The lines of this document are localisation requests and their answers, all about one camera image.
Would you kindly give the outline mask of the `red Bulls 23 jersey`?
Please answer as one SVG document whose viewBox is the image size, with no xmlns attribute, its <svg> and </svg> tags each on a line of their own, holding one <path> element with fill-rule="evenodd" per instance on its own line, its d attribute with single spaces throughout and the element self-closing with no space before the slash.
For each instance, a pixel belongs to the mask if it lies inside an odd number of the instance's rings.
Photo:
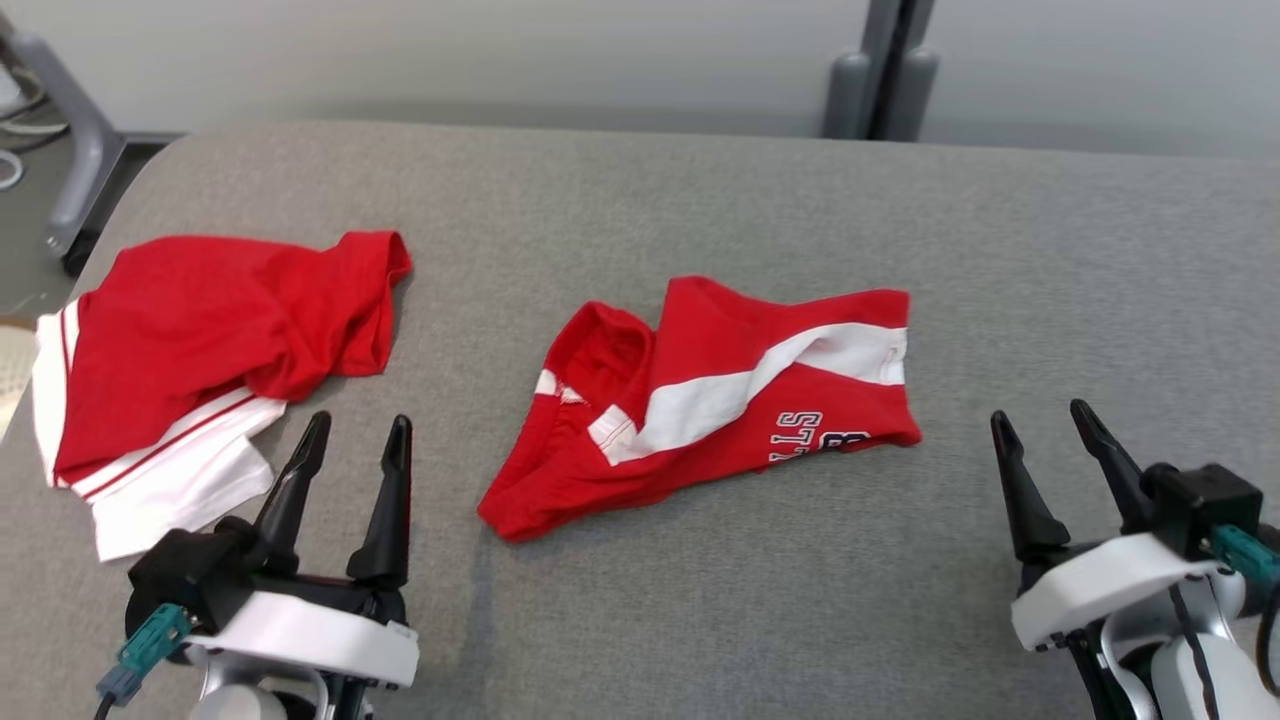
<svg viewBox="0 0 1280 720">
<path fill-rule="evenodd" d="M 909 306 L 901 290 L 773 304 L 701 275 L 668 283 L 657 327 L 584 304 L 477 515 L 520 543 L 810 454 L 918 445 Z"/>
</svg>

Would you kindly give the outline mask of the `grey slotted partition post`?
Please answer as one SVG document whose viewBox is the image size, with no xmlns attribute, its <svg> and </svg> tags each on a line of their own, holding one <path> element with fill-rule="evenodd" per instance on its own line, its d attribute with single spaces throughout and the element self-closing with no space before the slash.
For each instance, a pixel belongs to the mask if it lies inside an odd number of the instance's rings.
<svg viewBox="0 0 1280 720">
<path fill-rule="evenodd" d="M 870 0 L 861 38 L 861 53 L 872 60 L 864 138 L 887 141 L 883 133 L 900 61 L 906 51 L 928 47 L 925 33 L 934 3 L 936 0 Z"/>
</svg>

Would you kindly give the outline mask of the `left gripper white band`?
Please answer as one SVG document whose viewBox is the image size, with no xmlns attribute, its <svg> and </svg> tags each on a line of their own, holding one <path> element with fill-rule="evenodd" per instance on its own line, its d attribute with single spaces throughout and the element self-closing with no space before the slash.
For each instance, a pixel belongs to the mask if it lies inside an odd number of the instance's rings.
<svg viewBox="0 0 1280 720">
<path fill-rule="evenodd" d="M 381 484 L 362 546 L 347 577 L 293 577 L 294 544 L 314 478 L 332 429 L 332 414 L 315 413 L 275 479 L 253 523 L 253 592 L 220 632 L 196 632 L 186 642 L 193 666 L 246 661 L 262 670 L 310 669 L 390 689 L 413 684 L 419 635 L 410 628 L 401 592 L 408 579 L 413 425 L 397 415 L 381 454 Z"/>
</svg>

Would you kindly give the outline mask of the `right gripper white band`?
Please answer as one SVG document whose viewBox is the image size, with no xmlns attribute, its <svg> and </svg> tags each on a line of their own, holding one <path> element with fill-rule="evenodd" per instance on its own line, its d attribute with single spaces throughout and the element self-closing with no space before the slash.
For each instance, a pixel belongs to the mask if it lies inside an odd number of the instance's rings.
<svg viewBox="0 0 1280 720">
<path fill-rule="evenodd" d="M 1083 398 L 1070 414 L 1087 452 L 1098 462 L 1121 518 L 1120 533 L 1048 570 L 1011 603 L 1012 628 L 1024 650 L 1048 646 L 1055 635 L 1105 620 L 1120 650 L 1176 633 L 1167 589 L 1188 577 L 1215 574 L 1213 561 L 1187 561 L 1151 530 L 1151 497 L 1142 470 Z M 1019 562 L 1041 562 L 1071 542 L 1068 528 L 1044 503 L 1024 462 L 1025 448 L 1005 411 L 989 418 L 1012 552 Z"/>
</svg>

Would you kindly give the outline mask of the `red jersey with white sleeves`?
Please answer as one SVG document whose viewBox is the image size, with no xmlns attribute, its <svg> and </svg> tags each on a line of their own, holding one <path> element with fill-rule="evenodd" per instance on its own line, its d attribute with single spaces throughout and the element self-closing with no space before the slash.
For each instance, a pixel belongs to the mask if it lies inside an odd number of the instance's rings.
<svg viewBox="0 0 1280 720">
<path fill-rule="evenodd" d="M 90 506 L 99 560 L 266 493 L 255 436 L 326 379 L 385 370 L 393 291 L 412 269 L 394 231 L 329 249 L 168 236 L 41 316 L 29 396 L 44 479 Z"/>
</svg>

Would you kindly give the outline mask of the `grey round post foot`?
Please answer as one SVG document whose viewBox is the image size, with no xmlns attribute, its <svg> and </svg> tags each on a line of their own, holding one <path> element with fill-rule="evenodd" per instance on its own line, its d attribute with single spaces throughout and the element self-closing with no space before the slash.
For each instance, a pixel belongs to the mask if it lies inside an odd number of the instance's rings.
<svg viewBox="0 0 1280 720">
<path fill-rule="evenodd" d="M 872 60 L 861 51 L 837 56 L 829 68 L 822 138 L 861 140 L 868 118 L 867 91 Z"/>
<path fill-rule="evenodd" d="M 902 55 L 890 101 L 884 140 L 919 140 L 938 67 L 940 55 L 929 47 L 914 47 Z"/>
</svg>

